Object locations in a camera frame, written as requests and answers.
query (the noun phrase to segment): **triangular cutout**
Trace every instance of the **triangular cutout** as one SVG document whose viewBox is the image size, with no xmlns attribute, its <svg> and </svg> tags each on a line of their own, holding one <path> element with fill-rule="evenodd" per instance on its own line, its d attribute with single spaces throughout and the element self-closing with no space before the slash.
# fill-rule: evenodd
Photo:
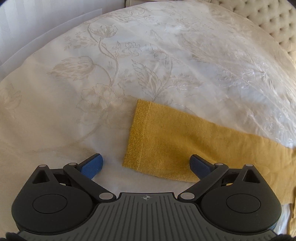
<svg viewBox="0 0 296 241">
<path fill-rule="evenodd" d="M 37 184 L 37 183 L 46 183 L 49 182 L 49 178 L 46 175 L 44 170 L 41 170 L 38 172 L 38 174 L 36 175 L 33 184 Z"/>
<path fill-rule="evenodd" d="M 247 173 L 244 176 L 244 182 L 260 183 L 259 179 L 256 177 L 255 173 L 252 170 L 247 170 Z"/>
</svg>

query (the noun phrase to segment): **tufted headboard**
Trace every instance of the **tufted headboard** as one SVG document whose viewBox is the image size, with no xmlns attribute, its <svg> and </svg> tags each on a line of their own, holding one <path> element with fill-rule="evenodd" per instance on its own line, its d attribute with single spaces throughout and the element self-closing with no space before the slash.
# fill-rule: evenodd
<svg viewBox="0 0 296 241">
<path fill-rule="evenodd" d="M 250 19 L 268 32 L 296 64 L 296 9 L 287 0 L 204 0 Z"/>
</svg>

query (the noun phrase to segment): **yellow garment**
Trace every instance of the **yellow garment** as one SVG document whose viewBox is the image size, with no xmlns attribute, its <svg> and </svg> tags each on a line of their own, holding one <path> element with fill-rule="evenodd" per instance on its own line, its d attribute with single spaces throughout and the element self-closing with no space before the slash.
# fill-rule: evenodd
<svg viewBox="0 0 296 241">
<path fill-rule="evenodd" d="M 295 203 L 296 154 L 292 149 L 168 106 L 138 100 L 123 166 L 158 177 L 197 182 L 189 168 L 192 154 L 230 168 L 253 164 L 281 204 Z M 295 231 L 293 218 L 289 233 L 296 235 Z"/>
</svg>

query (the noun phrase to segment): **gray ribbed plate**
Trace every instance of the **gray ribbed plate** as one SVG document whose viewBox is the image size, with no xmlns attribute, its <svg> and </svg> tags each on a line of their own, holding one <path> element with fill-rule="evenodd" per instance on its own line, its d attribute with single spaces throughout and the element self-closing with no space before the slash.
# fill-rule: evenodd
<svg viewBox="0 0 296 241">
<path fill-rule="evenodd" d="M 122 193 L 119 200 L 98 205 L 80 227 L 57 235 L 22 231 L 28 241 L 268 241 L 269 230 L 236 235 L 208 223 L 192 203 L 177 201 L 172 193 Z"/>
</svg>

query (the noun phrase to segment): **bedspread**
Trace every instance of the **bedspread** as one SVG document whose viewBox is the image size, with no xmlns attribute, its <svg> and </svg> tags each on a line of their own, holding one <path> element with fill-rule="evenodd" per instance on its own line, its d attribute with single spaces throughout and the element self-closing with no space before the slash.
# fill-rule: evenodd
<svg viewBox="0 0 296 241">
<path fill-rule="evenodd" d="M 16 231 L 11 203 L 39 164 L 101 153 L 94 180 L 116 195 L 191 186 L 121 166 L 138 98 L 294 148 L 295 80 L 271 36 L 215 4 L 146 3 L 73 28 L 0 82 L 1 235 Z"/>
</svg>

